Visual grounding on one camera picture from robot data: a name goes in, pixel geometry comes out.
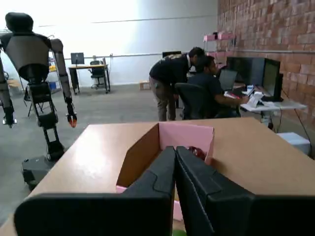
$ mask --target man in black shirt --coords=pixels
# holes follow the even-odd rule
[[[167,105],[168,119],[175,120],[175,98],[178,95],[174,86],[187,81],[187,72],[204,54],[203,49],[195,47],[188,54],[167,56],[151,68],[149,81],[157,100],[159,121],[166,121]]]
[[[239,115],[235,112],[235,109],[231,107],[247,103],[249,98],[244,96],[240,99],[234,99],[224,96],[220,81],[214,76],[218,72],[214,58],[211,56],[201,58],[198,61],[196,70],[197,74],[191,77],[188,83],[199,85],[209,92],[211,97],[209,106],[212,116],[216,118],[238,117]]]

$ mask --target wooden table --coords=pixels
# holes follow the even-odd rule
[[[315,195],[315,162],[254,118],[184,122],[215,128],[216,168],[247,190],[256,194]],[[115,192],[127,150],[155,124],[89,125],[30,196],[44,192]],[[0,228],[0,235],[15,235],[12,216]]]
[[[110,92],[108,65],[104,65],[104,64],[99,64],[99,65],[76,65],[76,66],[69,66],[68,67],[68,69],[70,71],[71,84],[72,84],[72,89],[73,89],[74,95],[77,94],[76,89],[78,89],[78,92],[80,93],[80,86],[79,86],[77,70],[80,70],[80,69],[93,69],[93,68],[104,68],[105,91],[106,91],[106,93]]]

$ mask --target black t-shirt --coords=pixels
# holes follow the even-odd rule
[[[150,76],[164,84],[185,83],[189,71],[186,54],[170,55],[158,61],[150,70]]]
[[[216,114],[221,108],[224,107],[215,100],[216,95],[224,94],[224,91],[221,88],[221,84],[218,78],[210,74],[199,73],[191,77],[188,80],[188,84],[199,85],[209,92],[210,94],[209,106],[212,110],[212,113]]]

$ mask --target desk leg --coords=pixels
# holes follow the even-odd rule
[[[269,129],[273,130],[274,124],[272,123],[270,117],[271,117],[271,112],[261,112],[261,120],[260,122],[264,125],[266,125]]]
[[[104,86],[105,86],[105,93],[107,94],[107,93],[108,93],[108,90],[107,90],[107,83],[106,83],[105,71],[104,71]]]
[[[107,82],[108,82],[108,91],[110,92],[110,82],[109,82],[109,73],[108,68],[106,68]]]
[[[80,93],[80,88],[79,88],[79,80],[78,80],[78,74],[77,74],[76,69],[70,69],[70,78],[71,78],[73,93],[74,95],[77,95],[76,89],[78,88],[79,93]]]

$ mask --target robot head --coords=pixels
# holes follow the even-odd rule
[[[33,19],[25,13],[9,12],[5,16],[6,26],[13,33],[32,32]]]

